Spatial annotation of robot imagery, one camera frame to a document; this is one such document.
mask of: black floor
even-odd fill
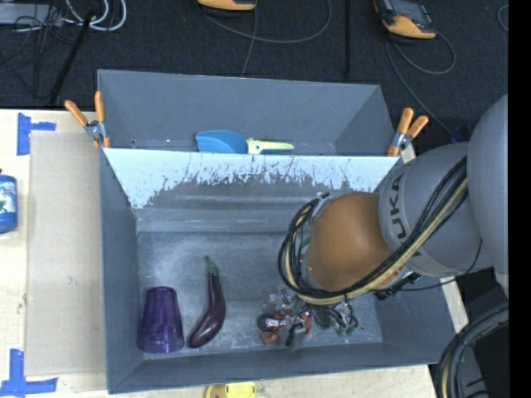
[[[16,1],[51,3],[67,14],[66,0]],[[92,1],[69,0],[82,16]],[[124,15],[120,0],[108,1],[102,27]],[[407,0],[421,2],[438,31],[408,44],[389,40],[372,0],[259,0],[254,13],[239,17],[209,17],[193,0],[125,1],[124,25],[89,29],[77,52],[81,26],[1,26],[0,107],[60,108],[72,99],[92,110],[102,68],[376,84],[395,127],[406,106],[430,116],[414,141],[422,154],[468,139],[508,93],[509,0]],[[97,16],[102,11],[96,4]],[[492,278],[487,272],[460,280],[465,303],[494,287]],[[506,342],[499,340],[503,350]]]

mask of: eggplant stem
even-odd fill
[[[208,263],[208,273],[219,275],[219,269],[217,268],[217,265],[215,265],[212,260],[210,259],[210,256],[205,255],[205,260],[207,260]]]

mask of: eggplant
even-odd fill
[[[208,255],[205,256],[205,260],[208,263],[208,306],[188,338],[190,348],[202,347],[219,333],[223,327],[227,310],[222,284],[219,280],[219,269]]]

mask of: white paint splatter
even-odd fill
[[[131,206],[146,206],[162,190],[186,183],[207,185],[250,180],[272,184],[307,182],[339,190],[372,191],[397,158],[249,155],[105,148],[105,156]]]

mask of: bin floor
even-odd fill
[[[141,308],[145,294],[155,286],[176,290],[185,339],[207,307],[207,264],[210,255],[220,270],[227,302],[223,329],[203,347],[185,345],[168,355],[146,354],[146,358],[180,357],[224,352],[269,350],[256,320],[263,306],[283,285],[277,271],[282,234],[199,234],[139,231],[139,284]],[[340,337],[333,328],[323,330],[314,323],[304,340],[306,347],[381,342],[374,297],[362,295],[353,301],[359,327],[351,336]]]

